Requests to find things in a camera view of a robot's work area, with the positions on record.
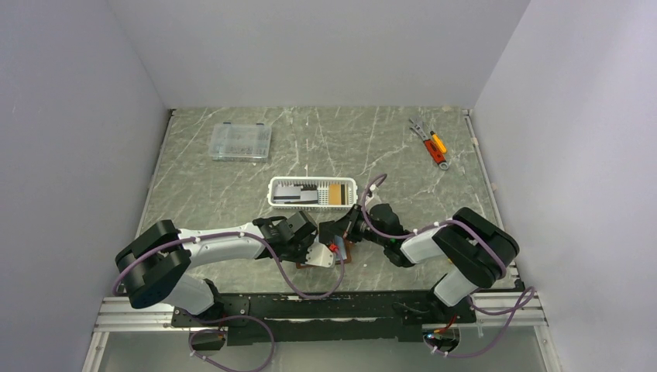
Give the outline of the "gold credit card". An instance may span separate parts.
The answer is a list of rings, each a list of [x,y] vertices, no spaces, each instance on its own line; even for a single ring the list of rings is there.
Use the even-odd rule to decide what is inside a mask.
[[[349,189],[345,184],[330,184],[328,187],[329,205],[348,205]]]

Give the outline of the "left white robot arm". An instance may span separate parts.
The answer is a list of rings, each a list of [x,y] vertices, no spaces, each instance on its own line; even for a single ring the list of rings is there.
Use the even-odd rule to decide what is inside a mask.
[[[117,282],[123,284],[134,309],[165,303],[210,326],[223,312],[218,289],[187,271],[226,260],[263,258],[332,267],[335,256],[319,242],[315,221],[299,211],[205,231],[178,229],[169,219],[161,220],[122,249],[115,263]]]

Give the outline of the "white plastic basket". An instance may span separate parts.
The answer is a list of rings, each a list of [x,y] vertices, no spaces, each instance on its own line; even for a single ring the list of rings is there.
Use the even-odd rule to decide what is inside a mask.
[[[349,177],[273,177],[267,201],[273,208],[349,209],[357,203],[357,191]]]

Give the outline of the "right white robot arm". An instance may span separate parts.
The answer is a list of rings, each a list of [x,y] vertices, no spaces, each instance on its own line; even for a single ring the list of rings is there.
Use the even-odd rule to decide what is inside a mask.
[[[342,218],[328,222],[326,229],[352,243],[366,240],[382,246],[397,267],[413,267],[435,257],[450,260],[453,268],[438,279],[426,303],[437,322],[454,315],[466,296],[505,277],[520,253],[513,237],[467,207],[449,220],[411,231],[388,204],[369,209],[354,205]]]

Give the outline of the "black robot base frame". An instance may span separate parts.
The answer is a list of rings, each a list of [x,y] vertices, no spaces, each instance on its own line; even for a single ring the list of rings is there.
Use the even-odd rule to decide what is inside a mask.
[[[175,329],[220,328],[230,346],[268,341],[260,322],[268,325],[278,342],[393,339],[421,342],[432,326],[476,323],[466,300],[453,308],[439,305],[427,291],[339,291],[320,300],[283,293],[243,293],[221,296],[224,308],[210,315],[189,316],[175,307]]]

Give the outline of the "brown leather card holder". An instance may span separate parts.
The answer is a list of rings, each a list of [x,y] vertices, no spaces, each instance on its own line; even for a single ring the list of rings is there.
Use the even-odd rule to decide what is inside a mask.
[[[338,254],[338,259],[335,261],[335,264],[348,264],[351,262],[351,252],[350,248],[352,247],[351,243],[346,243],[343,238],[340,239],[339,245],[331,245],[329,246],[330,249],[332,249],[335,253]],[[303,268],[309,268],[312,266],[300,263],[296,263],[296,268],[297,269],[303,269]]]

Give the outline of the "white striped card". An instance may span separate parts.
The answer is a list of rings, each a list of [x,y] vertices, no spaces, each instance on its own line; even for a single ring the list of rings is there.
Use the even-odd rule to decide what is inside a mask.
[[[301,204],[310,205],[318,203],[318,189],[312,185],[293,184],[291,186],[276,186],[273,190],[274,204]]]

